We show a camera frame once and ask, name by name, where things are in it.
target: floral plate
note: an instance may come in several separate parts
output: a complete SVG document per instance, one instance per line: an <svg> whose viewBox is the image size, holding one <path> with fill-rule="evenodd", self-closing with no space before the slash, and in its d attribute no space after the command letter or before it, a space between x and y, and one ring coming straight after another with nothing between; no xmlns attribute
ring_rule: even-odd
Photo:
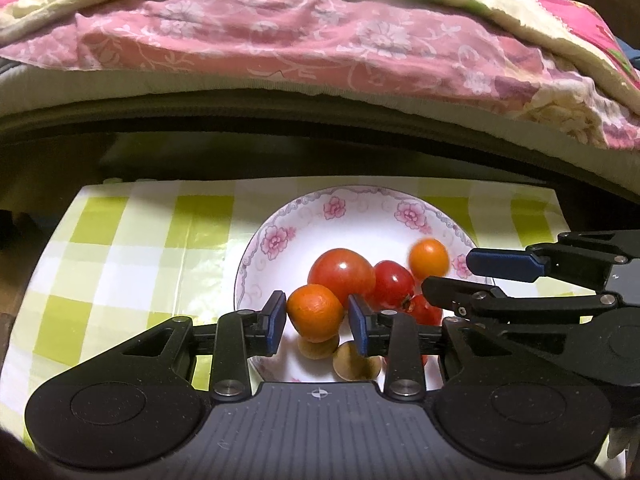
<svg viewBox="0 0 640 480"><path fill-rule="evenodd" d="M408 251L421 238L441 241L449 251L448 276L493 283L474 276L465 264L475 246L468 235L434 206L411 195L374 186L340 186L301 196L276 211L256 231L244 251L236 275L236 310L259 310L274 290L291 294L306 284L320 254L347 248L372 264L394 260L406 264ZM278 353L254 357L263 379L283 382L335 382L331 359L313 361L298 351L298 334L287 319ZM353 339L345 320L340 342ZM442 386L436 359L425 368L428 388ZM378 377L382 386L384 372Z"/></svg>

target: checkered tablecloth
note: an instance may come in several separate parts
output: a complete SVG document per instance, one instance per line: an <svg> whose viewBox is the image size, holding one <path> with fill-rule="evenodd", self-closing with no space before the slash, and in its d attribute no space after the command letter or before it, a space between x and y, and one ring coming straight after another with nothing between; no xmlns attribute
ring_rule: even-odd
<svg viewBox="0 0 640 480"><path fill-rule="evenodd" d="M135 182L80 191L40 258L0 376L0 424L29 443L24 407L44 381L177 314L196 324L233 309L248 241L276 209L330 186L373 184L430 202L479 246L521 249L567 230L539 187L436 178L305 177ZM538 280L500 282L514 296L581 294ZM205 389L210 358L198 359Z"/></svg>

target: pink flower on plate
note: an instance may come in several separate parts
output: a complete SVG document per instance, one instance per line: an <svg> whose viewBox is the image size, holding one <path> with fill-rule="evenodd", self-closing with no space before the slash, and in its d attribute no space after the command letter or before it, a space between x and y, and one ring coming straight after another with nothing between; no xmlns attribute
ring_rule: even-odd
<svg viewBox="0 0 640 480"><path fill-rule="evenodd" d="M332 196L329 202L324 204L324 218L331 220L333 218L341 218L347 211L344 200L337 196Z"/></svg>
<svg viewBox="0 0 640 480"><path fill-rule="evenodd" d="M275 225L271 225L265 229L260 248L262 252L267 255L268 259L275 260L276 256L287 248L287 243L291 240L289 234L293 234L294 236L296 234L295 229L293 229L293 231L290 231L290 229L291 228L283 229Z"/></svg>
<svg viewBox="0 0 640 480"><path fill-rule="evenodd" d="M420 203L411 203L402 200L402 202L398 204L398 210L394 216L396 220L411 229L418 229L420 232L426 230L427 234L431 233L431 228L427 225L427 220L424 216L424 206Z"/></svg>
<svg viewBox="0 0 640 480"><path fill-rule="evenodd" d="M466 266L466 256L464 254L460 254L453 260L453 268L456 269L456 274L459 278L468 278L472 274Z"/></svg>

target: orange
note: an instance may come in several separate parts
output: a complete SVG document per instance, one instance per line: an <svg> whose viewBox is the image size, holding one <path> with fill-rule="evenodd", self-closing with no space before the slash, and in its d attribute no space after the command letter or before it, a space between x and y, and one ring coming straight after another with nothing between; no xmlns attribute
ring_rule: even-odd
<svg viewBox="0 0 640 480"><path fill-rule="evenodd" d="M424 238L409 252L409 270L419 282L428 276L444 276L449 271L449 253L439 241Z"/></svg>
<svg viewBox="0 0 640 480"><path fill-rule="evenodd" d="M338 333L344 309L328 288L312 283L293 291L287 300L287 314L301 337L322 343Z"/></svg>

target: blue fabric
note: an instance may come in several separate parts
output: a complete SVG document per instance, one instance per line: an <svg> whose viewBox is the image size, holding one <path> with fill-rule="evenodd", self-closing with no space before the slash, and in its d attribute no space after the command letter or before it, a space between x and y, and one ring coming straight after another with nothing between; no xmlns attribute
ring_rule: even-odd
<svg viewBox="0 0 640 480"><path fill-rule="evenodd" d="M616 38L618 40L618 44L622 52L625 54L627 59L631 62L631 65L640 70L640 50L629 46L624 41L620 40L620 38Z"/></svg>

